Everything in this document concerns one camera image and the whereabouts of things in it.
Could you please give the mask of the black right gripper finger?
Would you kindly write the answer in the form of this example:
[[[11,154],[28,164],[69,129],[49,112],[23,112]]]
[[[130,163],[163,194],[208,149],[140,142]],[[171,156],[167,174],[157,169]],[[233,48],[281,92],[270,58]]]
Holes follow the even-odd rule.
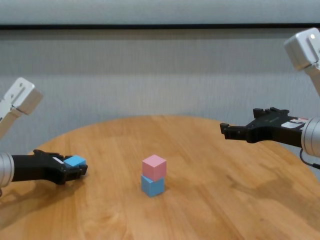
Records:
[[[232,126],[228,123],[220,123],[220,131],[226,140],[246,140],[247,128],[245,126]]]
[[[254,119],[261,118],[263,116],[266,116],[269,113],[269,109],[263,109],[263,108],[254,108],[253,109],[253,117]]]

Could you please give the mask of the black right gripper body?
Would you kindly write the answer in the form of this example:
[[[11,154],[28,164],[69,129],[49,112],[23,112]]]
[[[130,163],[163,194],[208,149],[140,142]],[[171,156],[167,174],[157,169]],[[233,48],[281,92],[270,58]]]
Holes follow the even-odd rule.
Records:
[[[307,122],[307,118],[290,116],[286,109],[269,109],[267,115],[245,126],[246,141],[251,144],[274,141],[300,148],[302,131]]]

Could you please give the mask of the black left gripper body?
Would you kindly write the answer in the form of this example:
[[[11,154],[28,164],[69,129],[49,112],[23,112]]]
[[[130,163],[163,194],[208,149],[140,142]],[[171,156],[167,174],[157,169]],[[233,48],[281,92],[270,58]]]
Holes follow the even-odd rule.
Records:
[[[53,157],[55,152],[44,152],[35,149],[30,155],[13,155],[13,182],[46,180],[57,185],[64,183],[63,160]]]

